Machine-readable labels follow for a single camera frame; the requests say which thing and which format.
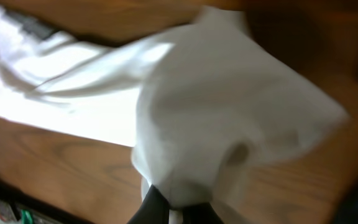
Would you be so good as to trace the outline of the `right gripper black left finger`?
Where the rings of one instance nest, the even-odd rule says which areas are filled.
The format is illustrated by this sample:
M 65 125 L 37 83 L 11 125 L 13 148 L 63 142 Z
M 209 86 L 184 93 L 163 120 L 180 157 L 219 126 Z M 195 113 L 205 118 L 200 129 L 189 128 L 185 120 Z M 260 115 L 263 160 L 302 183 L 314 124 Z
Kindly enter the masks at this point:
M 152 185 L 140 208 L 127 224 L 168 224 L 170 205 L 160 191 Z

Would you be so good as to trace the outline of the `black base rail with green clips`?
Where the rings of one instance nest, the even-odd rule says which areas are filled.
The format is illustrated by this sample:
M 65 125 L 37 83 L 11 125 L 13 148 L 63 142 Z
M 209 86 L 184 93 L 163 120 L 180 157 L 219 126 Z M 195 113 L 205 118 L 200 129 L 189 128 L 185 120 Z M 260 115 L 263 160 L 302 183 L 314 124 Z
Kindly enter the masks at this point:
M 0 224 L 91 224 L 22 192 L 0 186 Z

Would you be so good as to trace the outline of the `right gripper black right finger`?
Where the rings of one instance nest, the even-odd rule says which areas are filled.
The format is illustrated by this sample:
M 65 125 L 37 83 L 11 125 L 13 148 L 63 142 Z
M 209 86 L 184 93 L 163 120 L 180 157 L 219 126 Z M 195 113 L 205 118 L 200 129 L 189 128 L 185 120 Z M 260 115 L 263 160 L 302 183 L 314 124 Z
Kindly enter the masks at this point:
M 210 203 L 185 207 L 182 214 L 183 224 L 224 224 Z

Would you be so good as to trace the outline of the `white t-shirt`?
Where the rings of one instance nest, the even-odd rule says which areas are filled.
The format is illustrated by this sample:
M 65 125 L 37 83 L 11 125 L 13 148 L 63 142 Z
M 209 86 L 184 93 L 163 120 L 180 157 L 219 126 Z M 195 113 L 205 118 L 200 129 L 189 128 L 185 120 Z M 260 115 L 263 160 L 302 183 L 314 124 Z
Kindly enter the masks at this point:
M 344 108 L 255 43 L 235 11 L 118 48 L 76 41 L 0 5 L 0 117 L 130 146 L 142 197 L 172 209 L 210 203 L 224 223 L 250 165 L 300 156 Z

